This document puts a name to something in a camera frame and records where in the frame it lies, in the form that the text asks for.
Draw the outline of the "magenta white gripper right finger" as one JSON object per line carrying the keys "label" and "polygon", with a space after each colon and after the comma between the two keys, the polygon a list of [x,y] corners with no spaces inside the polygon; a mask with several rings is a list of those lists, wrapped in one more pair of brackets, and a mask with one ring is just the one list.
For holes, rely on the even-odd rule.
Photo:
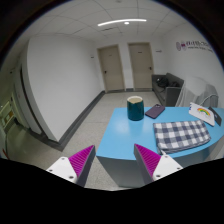
{"label": "magenta white gripper right finger", "polygon": [[145,184],[182,169],[182,166],[165,152],[159,155],[139,144],[134,145],[134,155]]}

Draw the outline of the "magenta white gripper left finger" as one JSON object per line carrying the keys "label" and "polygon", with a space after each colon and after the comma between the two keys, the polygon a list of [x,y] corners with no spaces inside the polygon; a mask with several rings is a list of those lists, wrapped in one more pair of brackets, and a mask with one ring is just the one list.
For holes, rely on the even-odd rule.
{"label": "magenta white gripper left finger", "polygon": [[95,154],[95,146],[88,146],[70,157],[60,157],[47,168],[47,171],[78,186],[84,187]]}

